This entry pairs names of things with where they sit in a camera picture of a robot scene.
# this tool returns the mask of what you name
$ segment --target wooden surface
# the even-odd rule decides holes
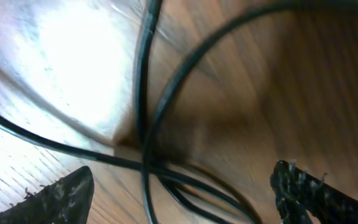
[[[187,52],[261,3],[166,0],[150,62],[151,108]],[[143,7],[0,0],[0,114],[56,141],[125,154],[122,145],[134,145],[132,65]],[[358,17],[285,12],[236,30],[191,74],[158,139],[160,153],[239,190],[264,223],[280,221],[269,185],[277,159],[296,159],[316,177],[327,172],[328,184],[358,200]],[[0,212],[22,201],[25,188],[39,191],[83,165],[95,179],[88,223],[147,223],[138,173],[2,131]],[[209,223],[155,180],[152,193],[161,223]]]

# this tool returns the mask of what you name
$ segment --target black cord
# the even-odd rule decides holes
[[[203,55],[216,44],[223,36],[231,32],[240,25],[249,22],[257,17],[270,14],[273,12],[296,10],[296,11],[310,11],[315,9],[322,10],[335,10],[337,12],[351,12],[358,14],[358,2],[357,1],[344,1],[344,0],[325,0],[325,1],[280,1],[268,6],[259,7],[251,11],[234,18],[229,21],[225,26],[222,26],[215,33],[210,35],[204,40],[183,62],[182,66],[175,72],[171,82],[165,89],[165,93],[160,100],[154,118],[150,128],[147,127],[147,73],[148,73],[148,61],[149,53],[151,49],[152,37],[155,32],[155,28],[160,13],[162,0],[150,0],[144,19],[144,28],[139,41],[139,54],[137,59],[136,68],[136,84],[135,84],[135,110],[136,110],[136,128],[140,143],[142,144],[142,163],[130,161],[127,159],[121,159],[114,156],[108,156],[97,152],[80,149],[77,147],[67,146],[34,133],[31,133],[12,122],[4,119],[0,116],[0,128],[25,140],[32,144],[36,144],[47,149],[69,154],[84,159],[90,159],[93,161],[104,162],[114,166],[120,166],[128,169],[141,171],[142,174],[142,190],[145,203],[145,210],[150,223],[157,224],[157,218],[152,206],[152,200],[149,189],[149,173],[155,174],[161,181],[166,190],[184,207],[187,209],[205,217],[216,223],[228,223],[227,221],[212,215],[188,201],[177,190],[179,184],[190,185],[196,189],[209,193],[217,198],[220,198],[223,202],[233,206],[246,215],[252,223],[261,223],[256,214],[243,207],[239,202],[226,194],[210,187],[196,179],[188,177],[186,175],[174,172],[164,168],[161,164],[152,164],[152,146],[155,143],[155,135],[158,131],[160,123],[163,117],[167,113],[168,107],[173,103],[181,85],[184,83],[191,70],[201,60]]]

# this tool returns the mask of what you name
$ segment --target black cable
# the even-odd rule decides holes
[[[177,190],[177,184],[187,184],[192,187],[195,187],[199,190],[205,191],[217,198],[220,198],[222,201],[233,206],[234,208],[241,211],[243,214],[247,215],[252,223],[260,223],[255,219],[255,216],[246,210],[240,203],[235,201],[233,198],[227,196],[226,194],[216,190],[213,187],[210,187],[196,179],[188,177],[186,175],[168,170],[162,166],[152,166],[152,146],[155,142],[155,135],[158,131],[160,123],[162,122],[163,117],[165,116],[168,107],[171,105],[174,97],[176,97],[181,85],[185,81],[186,77],[190,74],[191,70],[196,66],[196,64],[201,60],[202,56],[214,45],[216,44],[223,36],[231,32],[235,28],[249,22],[257,17],[263,16],[265,14],[270,14],[273,12],[280,12],[286,10],[297,10],[297,11],[306,11],[306,10],[315,10],[315,9],[325,9],[325,10],[335,10],[337,12],[352,12],[358,14],[358,2],[357,1],[337,1],[337,0],[326,0],[326,1],[280,1],[268,6],[260,7],[247,11],[246,13],[234,18],[228,22],[225,26],[222,26],[215,33],[210,35],[206,40],[204,40],[183,62],[175,72],[171,82],[168,84],[165,89],[165,93],[160,100],[157,110],[155,112],[153,123],[151,127],[147,130],[147,70],[148,70],[148,60],[149,52],[152,43],[152,37],[155,32],[155,26],[157,25],[158,15],[160,12],[162,0],[150,0],[147,14],[145,17],[145,26],[142,38],[139,42],[139,55],[137,60],[137,74],[138,78],[137,83],[135,84],[135,109],[136,109],[136,125],[137,133],[140,143],[143,144],[143,158],[142,163],[134,162],[126,159],[121,159],[114,156],[108,156],[105,154],[100,154],[97,152],[87,151],[77,147],[67,146],[55,141],[38,136],[34,133],[31,133],[23,128],[18,127],[17,125],[11,123],[10,121],[4,119],[0,116],[0,128],[22,138],[25,141],[29,141],[32,144],[36,144],[47,149],[54,151],[62,152],[69,154],[71,156],[76,156],[84,159],[90,159],[94,161],[104,162],[114,166],[125,167],[128,169],[139,170],[142,173],[142,190],[145,200],[145,209],[147,216],[152,224],[157,224],[157,218],[154,213],[152,206],[150,190],[149,190],[149,173],[157,175],[157,177],[162,181],[164,187],[168,192],[180,203],[182,203],[187,209],[194,211],[202,217],[208,218],[217,223],[227,223],[227,221],[211,215],[210,213],[205,213],[206,211],[201,210],[200,208],[194,206],[189,202],[185,197],[183,197]]]

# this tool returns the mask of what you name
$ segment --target cord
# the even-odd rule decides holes
[[[142,191],[145,204],[145,211],[151,224],[158,224],[157,217],[152,205],[150,189],[149,189],[149,174],[154,174],[161,181],[165,189],[185,208],[197,213],[216,223],[228,223],[216,215],[210,214],[188,201],[178,190],[180,184],[190,185],[198,190],[202,190],[210,195],[213,195],[223,202],[236,208],[249,218],[251,223],[261,223],[257,215],[246,209],[239,202],[232,197],[227,196],[219,190],[216,190],[203,182],[194,178],[188,177],[181,173],[167,169],[164,164],[153,163],[152,146],[155,143],[155,136],[157,134],[160,123],[167,113],[168,107],[173,103],[179,89],[184,83],[191,70],[201,60],[203,55],[213,47],[222,37],[231,32],[240,25],[249,22],[257,17],[270,14],[273,12],[294,10],[294,11],[311,11],[331,10],[336,12],[351,12],[358,14],[358,1],[340,1],[340,0],[325,0],[325,1],[280,1],[268,6],[262,6],[257,9],[241,14],[222,26],[219,30],[210,35],[204,40],[195,50],[187,56],[182,65],[174,73],[171,82],[165,89],[162,99],[157,105],[156,112],[153,117],[151,127],[147,127],[147,76],[148,76],[148,61],[151,49],[153,35],[157,26],[158,17],[162,0],[150,0],[148,3],[144,28],[139,41],[139,53],[136,62],[136,84],[135,84],[135,113],[136,113],[136,129],[139,142],[142,145],[142,162],[130,161],[114,156],[100,154],[97,152],[80,149],[73,146],[67,146],[59,142],[55,142],[30,131],[27,131],[14,123],[6,120],[0,116],[0,128],[13,134],[32,144],[51,149],[53,151],[62,152],[71,156],[76,156],[93,161],[103,162],[114,166],[124,167],[132,170],[138,170],[142,175]]]

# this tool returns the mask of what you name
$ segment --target wooden table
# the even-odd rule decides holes
[[[150,61],[150,107],[194,46],[259,4],[166,0]],[[132,66],[144,5],[0,0],[0,114],[89,150],[120,156],[135,148]],[[158,142],[159,153],[234,186],[264,223],[280,221],[269,184],[277,159],[296,159],[316,177],[327,172],[329,185],[358,199],[358,17],[284,12],[236,30],[186,81]],[[88,223],[147,223],[138,173],[3,131],[0,212],[22,201],[25,188],[37,192],[83,165],[95,180]],[[208,223],[152,180],[161,223]]]

